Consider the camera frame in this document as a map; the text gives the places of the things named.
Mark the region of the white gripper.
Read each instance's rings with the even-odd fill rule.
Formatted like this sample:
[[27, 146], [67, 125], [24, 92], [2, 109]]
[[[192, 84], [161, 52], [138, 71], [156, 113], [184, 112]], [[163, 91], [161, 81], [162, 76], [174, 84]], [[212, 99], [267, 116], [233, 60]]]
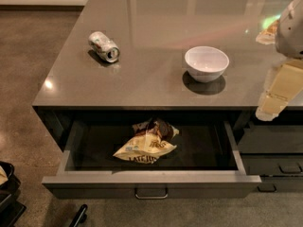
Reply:
[[[303, 59], [303, 0], [292, 0], [278, 20], [256, 38], [260, 44], [276, 42], [276, 51], [288, 58]], [[256, 117], [272, 121], [303, 90], [303, 61], [286, 61], [271, 69], [264, 82]]]

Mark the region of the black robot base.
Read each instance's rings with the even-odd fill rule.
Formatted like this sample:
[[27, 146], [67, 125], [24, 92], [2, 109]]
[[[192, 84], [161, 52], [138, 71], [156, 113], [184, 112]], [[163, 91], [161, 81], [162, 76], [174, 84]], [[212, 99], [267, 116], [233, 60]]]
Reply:
[[0, 162], [0, 227], [14, 227], [26, 207], [18, 201], [21, 182], [14, 175], [14, 166]]

